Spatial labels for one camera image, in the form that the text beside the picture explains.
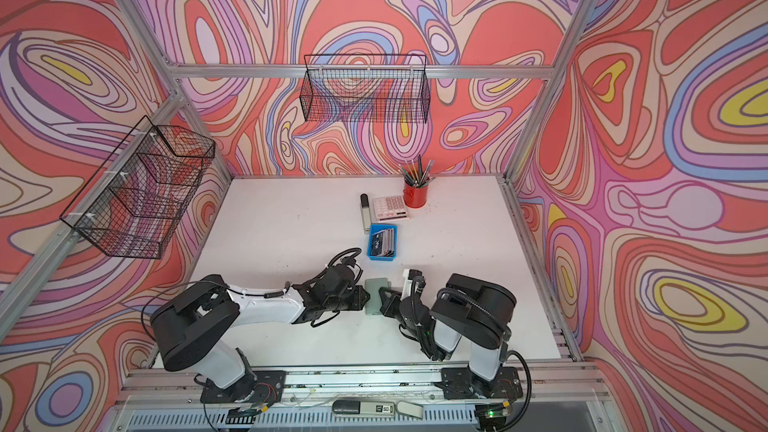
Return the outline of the mint green card holder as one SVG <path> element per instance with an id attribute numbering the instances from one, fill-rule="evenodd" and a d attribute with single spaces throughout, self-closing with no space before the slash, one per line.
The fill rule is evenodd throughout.
<path id="1" fill-rule="evenodd" d="M 380 316 L 383 314 L 382 307 L 387 293 L 382 293 L 381 289 L 388 289 L 391 282 L 386 278 L 367 279 L 364 283 L 364 289 L 369 294 L 369 300 L 365 304 L 364 311 L 369 316 Z"/>

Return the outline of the blue plastic card tray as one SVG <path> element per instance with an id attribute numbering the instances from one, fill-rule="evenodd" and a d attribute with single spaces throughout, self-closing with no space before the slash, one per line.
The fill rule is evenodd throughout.
<path id="1" fill-rule="evenodd" d="M 367 256 L 373 261 L 393 261 L 397 252 L 397 226 L 372 224 L 369 231 Z"/>

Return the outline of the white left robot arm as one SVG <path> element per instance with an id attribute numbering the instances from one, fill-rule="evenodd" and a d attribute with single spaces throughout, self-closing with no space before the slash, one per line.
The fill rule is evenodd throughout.
<path id="1" fill-rule="evenodd" d="M 343 312 L 365 308 L 370 294 L 360 284 L 358 247 L 337 253 L 313 278 L 279 290 L 248 289 L 219 274 L 190 281 L 186 289 L 142 317 L 168 372 L 191 370 L 201 376 L 201 402 L 271 404 L 277 387 L 262 379 L 240 349 L 228 345 L 229 330 L 252 324 L 308 324 L 318 328 Z"/>

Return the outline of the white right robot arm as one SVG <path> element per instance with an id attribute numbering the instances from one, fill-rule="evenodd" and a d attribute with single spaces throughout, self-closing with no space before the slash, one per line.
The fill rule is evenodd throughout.
<path id="1" fill-rule="evenodd" d="M 453 274 L 432 306 L 422 302 L 426 279 L 421 271 L 405 271 L 403 288 L 378 289 L 380 313 L 398 322 L 401 334 L 431 361 L 449 360 L 461 341 L 470 343 L 464 367 L 445 367 L 436 387 L 447 400 L 496 399 L 510 402 L 526 393 L 518 370 L 505 362 L 513 355 L 508 342 L 517 299 L 505 287 Z"/>

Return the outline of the stack of cards in tray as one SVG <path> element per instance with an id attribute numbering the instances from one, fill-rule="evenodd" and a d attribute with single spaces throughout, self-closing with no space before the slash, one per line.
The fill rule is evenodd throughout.
<path id="1" fill-rule="evenodd" d="M 375 257 L 391 257 L 394 254 L 393 228 L 385 228 L 376 232 L 372 237 L 371 255 Z"/>

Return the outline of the beige stapler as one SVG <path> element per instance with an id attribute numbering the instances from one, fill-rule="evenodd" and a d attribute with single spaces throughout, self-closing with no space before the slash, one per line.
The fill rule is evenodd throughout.
<path id="1" fill-rule="evenodd" d="M 360 195 L 360 207 L 361 207 L 361 217 L 363 222 L 363 230 L 366 234 L 369 234 L 372 226 L 372 217 L 371 217 L 371 211 L 370 211 L 370 201 L 366 193 L 363 193 Z"/>

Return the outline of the pink desk calculator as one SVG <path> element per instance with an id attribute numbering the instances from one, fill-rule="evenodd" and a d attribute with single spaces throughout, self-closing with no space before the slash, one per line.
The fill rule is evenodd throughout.
<path id="1" fill-rule="evenodd" d="M 408 209 L 402 196 L 376 197 L 372 200 L 377 222 L 391 222 L 408 218 Z"/>

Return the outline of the red metal pencil bucket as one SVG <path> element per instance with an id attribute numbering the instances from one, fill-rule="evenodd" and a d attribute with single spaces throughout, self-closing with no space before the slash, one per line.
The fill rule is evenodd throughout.
<path id="1" fill-rule="evenodd" d="M 428 186 L 412 186 L 405 184 L 403 190 L 403 200 L 410 209 L 419 209 L 426 205 L 428 199 Z"/>

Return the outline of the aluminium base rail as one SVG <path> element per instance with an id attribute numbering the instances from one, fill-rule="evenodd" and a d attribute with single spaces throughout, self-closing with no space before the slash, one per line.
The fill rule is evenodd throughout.
<path id="1" fill-rule="evenodd" d="M 620 431 L 602 374 L 584 362 L 534 361 L 532 399 L 519 431 Z M 202 405 L 191 373 L 160 369 L 130 374 L 108 420 L 108 431 L 472 431 L 478 399 L 445 398 L 437 364 L 288 367 L 282 397 L 256 417 L 234 418 L 232 404 Z M 421 418 L 341 417 L 339 399 L 369 399 L 422 408 Z"/>

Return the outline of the grey handheld device on rail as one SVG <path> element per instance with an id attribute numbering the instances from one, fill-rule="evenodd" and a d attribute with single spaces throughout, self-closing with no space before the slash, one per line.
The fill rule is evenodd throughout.
<path id="1" fill-rule="evenodd" d="M 404 416 L 423 419 L 424 407 L 418 404 L 398 401 L 337 399 L 331 405 L 332 413 L 338 416 L 356 416 L 362 418 L 394 418 Z"/>

